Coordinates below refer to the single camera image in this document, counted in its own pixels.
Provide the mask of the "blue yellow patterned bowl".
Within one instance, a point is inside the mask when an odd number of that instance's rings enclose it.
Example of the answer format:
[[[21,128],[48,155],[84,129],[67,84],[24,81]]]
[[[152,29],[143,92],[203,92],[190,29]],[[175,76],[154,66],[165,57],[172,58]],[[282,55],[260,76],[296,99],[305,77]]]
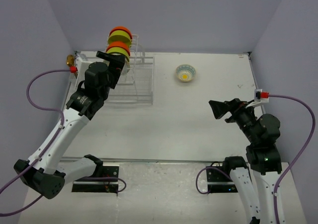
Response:
[[[191,65],[182,64],[176,68],[175,75],[180,82],[191,82],[196,77],[196,69]]]

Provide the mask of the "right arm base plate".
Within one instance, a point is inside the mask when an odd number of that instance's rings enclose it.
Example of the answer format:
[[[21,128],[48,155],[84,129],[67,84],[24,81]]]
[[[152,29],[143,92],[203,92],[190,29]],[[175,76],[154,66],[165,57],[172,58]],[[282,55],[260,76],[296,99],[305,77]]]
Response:
[[[221,172],[215,169],[206,170],[208,194],[237,193],[236,186]]]

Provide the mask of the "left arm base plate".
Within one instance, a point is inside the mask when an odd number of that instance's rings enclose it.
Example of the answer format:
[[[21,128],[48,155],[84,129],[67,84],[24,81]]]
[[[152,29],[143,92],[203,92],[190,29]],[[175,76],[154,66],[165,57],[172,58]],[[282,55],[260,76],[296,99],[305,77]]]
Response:
[[[97,178],[119,177],[118,164],[106,164],[102,168],[102,172],[97,174]],[[115,193],[119,191],[119,182],[115,181],[75,181],[72,184],[72,192],[74,193]]]

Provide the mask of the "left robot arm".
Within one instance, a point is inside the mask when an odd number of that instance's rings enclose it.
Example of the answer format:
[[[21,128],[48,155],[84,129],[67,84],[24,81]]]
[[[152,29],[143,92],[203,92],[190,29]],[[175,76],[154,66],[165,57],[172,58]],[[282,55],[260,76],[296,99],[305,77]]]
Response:
[[[97,181],[103,176],[102,161],[90,154],[59,165],[77,134],[103,107],[126,63],[123,55],[98,51],[96,57],[103,61],[89,64],[84,80],[66,103],[60,122],[28,160],[19,159],[14,165],[22,182],[47,199],[56,197],[65,184],[80,179]]]

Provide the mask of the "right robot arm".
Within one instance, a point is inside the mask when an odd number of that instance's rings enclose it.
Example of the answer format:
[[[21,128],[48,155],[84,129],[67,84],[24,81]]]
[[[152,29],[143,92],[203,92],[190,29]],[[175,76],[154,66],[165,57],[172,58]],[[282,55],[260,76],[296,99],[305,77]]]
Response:
[[[257,118],[252,103],[235,98],[219,102],[210,100],[214,117],[231,116],[226,123],[236,123],[250,144],[246,158],[226,157],[220,172],[235,184],[249,224],[284,224],[285,216],[277,183],[282,173],[281,157],[276,147],[280,121],[271,114]]]

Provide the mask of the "white floral patterned bowl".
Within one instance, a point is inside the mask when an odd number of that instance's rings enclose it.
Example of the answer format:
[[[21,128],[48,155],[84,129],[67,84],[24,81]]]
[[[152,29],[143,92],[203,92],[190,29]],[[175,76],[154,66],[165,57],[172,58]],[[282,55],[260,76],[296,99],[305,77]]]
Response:
[[[130,70],[130,63],[129,63],[129,61],[126,60],[124,66],[121,70],[121,75],[126,75],[129,72],[129,70]]]

